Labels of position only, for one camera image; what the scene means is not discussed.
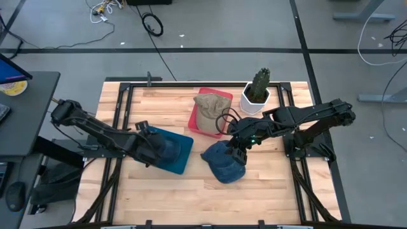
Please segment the black desk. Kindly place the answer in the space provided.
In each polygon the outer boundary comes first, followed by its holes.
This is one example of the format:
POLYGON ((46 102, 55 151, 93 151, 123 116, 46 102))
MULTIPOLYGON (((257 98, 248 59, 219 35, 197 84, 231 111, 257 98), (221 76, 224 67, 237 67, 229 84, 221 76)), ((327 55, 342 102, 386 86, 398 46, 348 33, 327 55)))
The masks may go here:
POLYGON ((11 109, 0 123, 0 157, 27 156, 31 152, 60 78, 56 71, 31 74, 33 79, 22 94, 0 92, 0 104, 11 109))

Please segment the black aluminium table frame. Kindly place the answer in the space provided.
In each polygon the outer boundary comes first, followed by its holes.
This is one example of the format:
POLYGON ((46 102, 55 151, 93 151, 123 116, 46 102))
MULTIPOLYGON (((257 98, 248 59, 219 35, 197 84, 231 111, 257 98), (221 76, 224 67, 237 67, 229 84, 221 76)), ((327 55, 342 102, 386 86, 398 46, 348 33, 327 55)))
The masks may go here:
POLYGON ((253 225, 261 219, 268 224, 297 224, 301 219, 322 219, 293 179, 281 138, 253 146, 244 177, 230 184, 220 183, 202 160, 202 153, 216 139, 189 128, 194 97, 203 87, 228 92, 232 108, 238 111, 244 83, 158 82, 123 92, 119 87, 118 82, 103 84, 98 119, 120 128, 146 120, 191 137, 193 147, 181 175, 123 159, 118 184, 97 219, 111 218, 117 225, 147 220, 154 225, 253 225))

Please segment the black computer monitor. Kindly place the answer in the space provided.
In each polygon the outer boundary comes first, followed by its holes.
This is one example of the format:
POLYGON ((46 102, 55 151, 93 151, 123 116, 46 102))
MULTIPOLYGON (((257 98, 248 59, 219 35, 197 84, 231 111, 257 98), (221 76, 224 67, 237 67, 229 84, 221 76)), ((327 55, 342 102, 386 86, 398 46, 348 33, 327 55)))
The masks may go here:
POLYGON ((31 74, 24 71, 3 54, 0 54, 0 85, 31 79, 31 74))

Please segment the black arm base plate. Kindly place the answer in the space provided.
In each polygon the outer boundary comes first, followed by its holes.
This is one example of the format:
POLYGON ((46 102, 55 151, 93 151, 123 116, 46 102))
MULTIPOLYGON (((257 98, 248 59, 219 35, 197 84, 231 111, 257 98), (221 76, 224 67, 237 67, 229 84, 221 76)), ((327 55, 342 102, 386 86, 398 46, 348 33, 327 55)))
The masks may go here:
POLYGON ((124 158, 126 154, 109 151, 101 146, 95 137, 89 135, 83 146, 83 156, 86 158, 124 158))
POLYGON ((326 160, 335 159, 335 153, 325 142, 323 134, 319 134, 311 141, 311 143, 306 143, 304 146, 295 145, 293 135, 294 134, 289 134, 283 137, 284 149, 287 157, 323 157, 326 160))

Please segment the red plastic tray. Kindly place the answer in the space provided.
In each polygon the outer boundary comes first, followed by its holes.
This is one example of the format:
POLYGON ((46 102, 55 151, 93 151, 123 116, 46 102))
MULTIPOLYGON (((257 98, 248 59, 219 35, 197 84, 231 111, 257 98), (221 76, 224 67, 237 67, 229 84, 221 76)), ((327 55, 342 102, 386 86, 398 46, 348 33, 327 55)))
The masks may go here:
MULTIPOLYGON (((199 94, 218 94, 220 96, 223 96, 223 97, 226 97, 226 98, 230 99, 231 101, 233 100, 233 95, 231 93, 223 92, 223 91, 216 90, 216 89, 213 89, 213 88, 201 87, 200 90, 198 91, 198 93, 199 94)), ((223 136, 222 133, 218 132, 218 133, 215 133, 215 134, 211 134, 209 132, 202 131, 202 130, 200 130, 198 128, 198 126, 197 126, 197 112, 198 112, 198 106, 195 104, 193 106, 193 110, 191 112, 190 119, 188 121, 188 128, 192 132, 202 134, 202 135, 206 135, 206 136, 209 136, 209 137, 213 137, 213 138, 216 138, 216 139, 220 139, 223 136)))

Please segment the black keyboard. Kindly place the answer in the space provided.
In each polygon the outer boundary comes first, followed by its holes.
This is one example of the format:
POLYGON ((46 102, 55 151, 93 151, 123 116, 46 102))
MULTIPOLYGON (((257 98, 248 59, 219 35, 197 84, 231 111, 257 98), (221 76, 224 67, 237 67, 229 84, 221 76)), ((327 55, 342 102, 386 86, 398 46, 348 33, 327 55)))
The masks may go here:
POLYGON ((5 121, 10 112, 11 112, 10 107, 0 104, 0 124, 2 124, 3 121, 5 121))

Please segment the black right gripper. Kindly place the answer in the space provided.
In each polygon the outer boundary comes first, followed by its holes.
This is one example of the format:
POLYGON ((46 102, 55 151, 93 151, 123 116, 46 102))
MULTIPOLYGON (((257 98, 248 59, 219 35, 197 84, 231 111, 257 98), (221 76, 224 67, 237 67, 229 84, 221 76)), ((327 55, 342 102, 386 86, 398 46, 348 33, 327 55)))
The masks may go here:
POLYGON ((261 138, 261 142, 266 138, 266 126, 260 124, 259 118, 243 118, 239 121, 232 120, 226 133, 232 138, 226 143, 226 154, 232 155, 234 151, 240 150, 244 154, 237 155, 237 162, 245 166, 247 164, 248 149, 246 140, 250 135, 256 134, 261 138))

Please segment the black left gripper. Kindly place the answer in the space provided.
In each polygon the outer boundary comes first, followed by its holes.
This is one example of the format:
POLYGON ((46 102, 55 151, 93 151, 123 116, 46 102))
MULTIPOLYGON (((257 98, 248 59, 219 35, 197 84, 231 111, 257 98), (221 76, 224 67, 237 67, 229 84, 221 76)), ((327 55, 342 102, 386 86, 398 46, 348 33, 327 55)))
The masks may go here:
POLYGON ((148 130, 147 121, 140 121, 135 124, 139 132, 127 132, 127 156, 144 163, 146 167, 155 165, 157 160, 165 158, 166 145, 165 138, 159 133, 148 130))

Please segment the blue plastic bin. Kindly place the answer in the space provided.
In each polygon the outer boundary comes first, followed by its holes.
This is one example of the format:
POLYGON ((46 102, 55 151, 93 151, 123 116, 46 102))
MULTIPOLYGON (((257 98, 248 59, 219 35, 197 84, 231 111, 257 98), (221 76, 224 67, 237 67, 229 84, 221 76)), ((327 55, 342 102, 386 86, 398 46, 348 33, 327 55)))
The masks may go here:
POLYGON ((163 130, 163 129, 152 127, 152 126, 149 126, 148 130, 159 133, 162 136, 174 138, 181 145, 181 154, 179 155, 179 158, 174 163, 163 163, 163 162, 158 161, 157 164, 154 165, 154 167, 172 172, 174 174, 179 174, 179 175, 183 174, 187 161, 188 161, 188 158, 189 158, 189 155, 190 155, 190 152, 191 152, 191 149, 192 149, 192 146, 193 146, 193 139, 191 137, 187 137, 185 135, 176 134, 174 132, 169 132, 167 130, 163 130))

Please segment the white hexagonal plant pot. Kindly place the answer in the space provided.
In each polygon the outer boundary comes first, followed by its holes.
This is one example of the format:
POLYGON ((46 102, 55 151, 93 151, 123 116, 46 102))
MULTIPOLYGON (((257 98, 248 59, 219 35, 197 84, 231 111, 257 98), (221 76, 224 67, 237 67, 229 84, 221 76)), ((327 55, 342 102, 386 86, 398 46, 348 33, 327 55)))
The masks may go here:
POLYGON ((269 89, 265 90, 265 100, 262 103, 253 103, 248 99, 248 96, 246 96, 246 92, 248 92, 248 90, 250 89, 252 85, 252 82, 247 82, 244 90, 241 93, 240 96, 240 109, 242 112, 244 112, 245 114, 249 115, 249 116, 253 116, 257 113, 259 113, 264 106, 266 105, 266 103, 268 102, 269 98, 270 98, 270 91, 269 89))

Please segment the black power box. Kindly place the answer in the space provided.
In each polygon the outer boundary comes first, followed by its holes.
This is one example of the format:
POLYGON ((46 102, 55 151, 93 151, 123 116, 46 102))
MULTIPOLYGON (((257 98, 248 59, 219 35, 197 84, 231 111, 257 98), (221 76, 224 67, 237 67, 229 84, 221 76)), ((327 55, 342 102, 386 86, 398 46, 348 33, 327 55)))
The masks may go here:
POLYGON ((128 5, 140 6, 140 5, 170 5, 173 0, 126 0, 128 5))

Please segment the grey desk foot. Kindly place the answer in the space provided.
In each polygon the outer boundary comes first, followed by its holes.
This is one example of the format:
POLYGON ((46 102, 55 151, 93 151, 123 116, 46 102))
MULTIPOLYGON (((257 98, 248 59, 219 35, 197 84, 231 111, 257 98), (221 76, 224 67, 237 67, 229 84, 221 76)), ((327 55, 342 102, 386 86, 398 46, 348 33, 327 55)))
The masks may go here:
POLYGON ((359 102, 383 102, 393 104, 407 104, 407 87, 401 89, 394 94, 359 94, 357 97, 359 102))
POLYGON ((333 13, 333 20, 349 20, 355 22, 390 22, 396 19, 393 14, 377 13, 376 10, 385 0, 369 0, 363 10, 356 13, 333 13))

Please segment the green cactus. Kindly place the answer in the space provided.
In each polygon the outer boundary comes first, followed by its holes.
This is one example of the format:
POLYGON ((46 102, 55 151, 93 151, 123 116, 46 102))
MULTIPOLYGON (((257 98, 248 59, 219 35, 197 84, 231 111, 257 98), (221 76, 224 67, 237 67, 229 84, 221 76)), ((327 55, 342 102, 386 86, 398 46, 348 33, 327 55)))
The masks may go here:
POLYGON ((250 90, 248 92, 248 99, 253 103, 263 103, 265 100, 265 93, 270 82, 269 68, 261 68, 255 75, 250 90))

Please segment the black computer mouse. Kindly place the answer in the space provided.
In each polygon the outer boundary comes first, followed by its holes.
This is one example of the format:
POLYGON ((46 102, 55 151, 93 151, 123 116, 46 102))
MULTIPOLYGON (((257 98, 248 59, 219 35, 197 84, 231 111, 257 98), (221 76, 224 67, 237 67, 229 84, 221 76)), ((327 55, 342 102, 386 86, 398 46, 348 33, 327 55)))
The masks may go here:
POLYGON ((6 191, 6 205, 11 212, 20 211, 25 204, 25 184, 21 181, 12 183, 6 191))

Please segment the tan cotton cap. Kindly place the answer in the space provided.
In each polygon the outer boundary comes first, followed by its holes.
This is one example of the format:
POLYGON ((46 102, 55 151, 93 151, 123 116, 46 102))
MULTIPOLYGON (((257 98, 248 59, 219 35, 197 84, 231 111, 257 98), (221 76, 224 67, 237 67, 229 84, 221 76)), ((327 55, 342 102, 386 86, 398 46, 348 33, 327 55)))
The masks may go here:
POLYGON ((223 118, 217 117, 226 112, 231 105, 231 100, 218 94, 198 94, 193 98, 198 106, 197 126, 200 130, 211 134, 218 133, 216 127, 225 125, 223 118))

